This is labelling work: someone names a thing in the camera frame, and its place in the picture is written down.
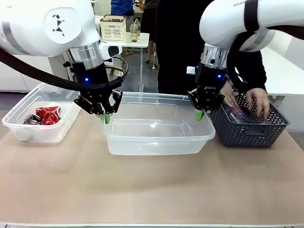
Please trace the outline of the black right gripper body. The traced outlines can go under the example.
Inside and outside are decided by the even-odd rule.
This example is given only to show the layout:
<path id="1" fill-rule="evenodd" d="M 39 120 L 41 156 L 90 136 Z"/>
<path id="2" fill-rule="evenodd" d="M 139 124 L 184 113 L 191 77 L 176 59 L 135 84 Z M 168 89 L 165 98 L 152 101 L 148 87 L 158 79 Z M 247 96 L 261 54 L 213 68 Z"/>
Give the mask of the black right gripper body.
<path id="1" fill-rule="evenodd" d="M 196 75 L 199 100 L 214 100 L 227 80 L 225 74 L 225 68 L 211 68 L 199 63 Z"/>

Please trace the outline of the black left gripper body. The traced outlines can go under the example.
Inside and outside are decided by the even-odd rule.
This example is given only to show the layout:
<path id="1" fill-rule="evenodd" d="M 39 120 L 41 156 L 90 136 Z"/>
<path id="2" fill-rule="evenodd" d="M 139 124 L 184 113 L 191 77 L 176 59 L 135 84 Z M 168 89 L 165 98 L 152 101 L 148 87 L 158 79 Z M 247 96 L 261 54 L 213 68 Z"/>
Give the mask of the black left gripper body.
<path id="1" fill-rule="evenodd" d="M 70 70 L 78 83 L 89 86 L 89 89 L 80 91 L 79 96 L 74 100 L 76 104 L 109 103 L 114 80 L 109 80 L 104 63 L 91 69 L 86 69 L 84 63 L 73 63 Z"/>

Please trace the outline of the person's right hand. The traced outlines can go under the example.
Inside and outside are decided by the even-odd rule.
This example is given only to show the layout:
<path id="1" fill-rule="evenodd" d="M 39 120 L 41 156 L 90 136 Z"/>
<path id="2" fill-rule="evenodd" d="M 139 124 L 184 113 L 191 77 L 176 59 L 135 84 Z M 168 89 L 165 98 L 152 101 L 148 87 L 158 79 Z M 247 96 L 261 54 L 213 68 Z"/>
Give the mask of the person's right hand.
<path id="1" fill-rule="evenodd" d="M 234 97 L 234 91 L 229 82 L 226 82 L 221 88 L 220 93 L 225 97 L 224 102 L 231 108 L 237 110 L 239 106 Z"/>

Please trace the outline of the person's left hand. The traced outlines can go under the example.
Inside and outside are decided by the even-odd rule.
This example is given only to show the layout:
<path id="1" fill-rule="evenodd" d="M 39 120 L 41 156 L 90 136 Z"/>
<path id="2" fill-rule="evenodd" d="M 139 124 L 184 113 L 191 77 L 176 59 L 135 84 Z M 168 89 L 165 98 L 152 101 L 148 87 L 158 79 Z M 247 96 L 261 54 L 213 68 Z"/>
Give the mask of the person's left hand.
<path id="1" fill-rule="evenodd" d="M 248 109 L 253 107 L 253 99 L 256 100 L 256 115 L 260 117 L 263 115 L 264 119 L 267 119 L 270 110 L 270 101 L 266 90 L 262 88 L 253 88 L 246 92 Z"/>

